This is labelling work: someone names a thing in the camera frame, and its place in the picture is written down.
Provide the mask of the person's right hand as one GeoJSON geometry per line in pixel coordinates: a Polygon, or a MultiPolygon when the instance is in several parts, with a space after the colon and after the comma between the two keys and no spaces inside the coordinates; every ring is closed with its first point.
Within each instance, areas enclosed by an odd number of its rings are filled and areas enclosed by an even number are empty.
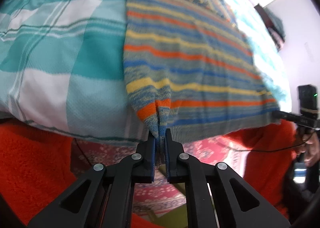
{"type": "Polygon", "coordinates": [[[295,147],[296,155],[304,154],[303,160],[306,167],[312,167],[319,161],[319,139],[316,132],[303,136],[296,133],[295,145],[297,145],[295,147]]]}

